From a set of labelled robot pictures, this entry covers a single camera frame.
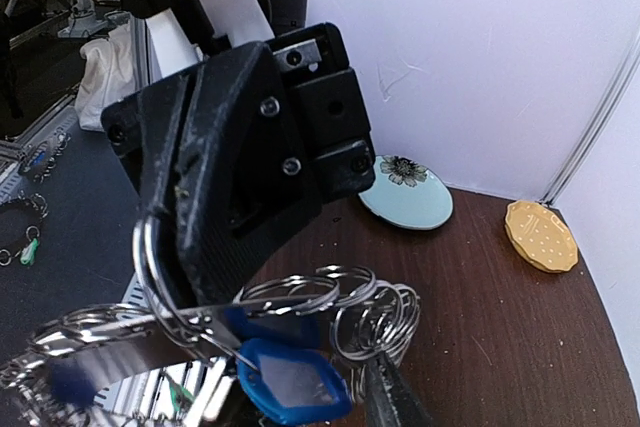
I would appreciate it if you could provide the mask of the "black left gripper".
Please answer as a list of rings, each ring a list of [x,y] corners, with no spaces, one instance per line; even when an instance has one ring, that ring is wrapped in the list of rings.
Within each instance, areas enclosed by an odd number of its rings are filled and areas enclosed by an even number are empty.
[[[140,197],[144,267],[179,307],[230,301],[324,205],[375,179],[363,96],[331,23],[224,51],[101,123]]]

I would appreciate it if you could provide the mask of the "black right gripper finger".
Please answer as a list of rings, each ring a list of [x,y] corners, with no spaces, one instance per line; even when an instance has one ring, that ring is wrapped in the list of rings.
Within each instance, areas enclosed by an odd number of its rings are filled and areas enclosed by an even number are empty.
[[[428,427],[433,418],[414,394],[407,380],[381,352],[365,367],[366,425],[372,427]]]

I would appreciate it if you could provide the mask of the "metal disc with key rings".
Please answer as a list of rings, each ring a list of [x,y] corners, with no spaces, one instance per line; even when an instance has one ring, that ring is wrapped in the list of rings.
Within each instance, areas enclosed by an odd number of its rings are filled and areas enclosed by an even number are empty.
[[[147,302],[103,304],[44,324],[25,351],[1,369],[32,426],[224,426],[268,419],[237,379],[241,341],[224,311],[241,307],[258,315],[314,316],[321,346],[313,350],[346,381],[353,408],[366,397],[366,362],[385,352],[399,369],[415,335],[421,299],[410,286],[391,283],[361,266],[327,265],[310,275],[290,275],[240,290],[229,302],[181,309],[157,269],[143,264],[142,230],[133,234],[134,267]],[[96,395],[125,380],[191,364],[199,368],[191,408],[176,414],[129,407],[112,411]]]

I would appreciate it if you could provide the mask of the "blue key tag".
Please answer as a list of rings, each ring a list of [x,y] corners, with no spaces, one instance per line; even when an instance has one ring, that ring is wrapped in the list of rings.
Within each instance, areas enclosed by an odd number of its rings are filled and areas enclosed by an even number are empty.
[[[321,346],[320,329],[314,316],[258,316],[241,307],[231,307],[224,311],[224,318],[231,332],[241,341],[260,338],[298,348]]]
[[[321,354],[266,339],[245,341],[236,372],[252,403],[271,421],[301,426],[346,417],[346,381]]]

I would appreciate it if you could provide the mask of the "green key tag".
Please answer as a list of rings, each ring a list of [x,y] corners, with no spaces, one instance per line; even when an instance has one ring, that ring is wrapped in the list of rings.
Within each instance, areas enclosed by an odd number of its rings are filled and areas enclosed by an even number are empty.
[[[166,380],[169,385],[171,403],[175,413],[183,414],[187,412],[194,402],[193,394],[171,377],[167,377]]]

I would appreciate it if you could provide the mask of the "white plastic bag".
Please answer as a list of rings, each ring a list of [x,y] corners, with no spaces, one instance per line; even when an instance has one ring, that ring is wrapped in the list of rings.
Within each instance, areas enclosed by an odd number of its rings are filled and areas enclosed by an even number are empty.
[[[85,69],[74,108],[81,129],[100,132],[102,111],[136,88],[129,25],[111,30],[107,38],[85,43],[80,56]]]

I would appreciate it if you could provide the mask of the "light blue plate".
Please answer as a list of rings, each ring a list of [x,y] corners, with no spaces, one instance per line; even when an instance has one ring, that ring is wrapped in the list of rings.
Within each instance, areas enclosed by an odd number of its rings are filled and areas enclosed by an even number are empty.
[[[377,156],[375,181],[359,194],[374,215],[396,227],[433,230],[453,213],[453,199],[440,178],[426,166],[409,158]]]

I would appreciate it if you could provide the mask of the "yellow dotted plate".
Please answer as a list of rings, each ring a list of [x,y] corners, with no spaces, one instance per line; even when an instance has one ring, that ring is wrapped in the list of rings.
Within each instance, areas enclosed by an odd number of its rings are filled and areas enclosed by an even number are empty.
[[[504,225],[511,245],[534,268],[562,274],[578,263],[578,246],[570,229],[543,205],[525,200],[510,203]]]

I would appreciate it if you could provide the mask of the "left aluminium frame post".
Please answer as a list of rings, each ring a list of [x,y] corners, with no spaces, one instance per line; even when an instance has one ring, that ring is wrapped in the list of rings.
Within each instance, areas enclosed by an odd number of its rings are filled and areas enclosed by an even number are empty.
[[[626,94],[639,68],[639,28],[636,28],[614,73],[609,80],[586,127],[580,134],[561,167],[552,177],[538,200],[545,206],[553,206],[569,185],[604,132]]]

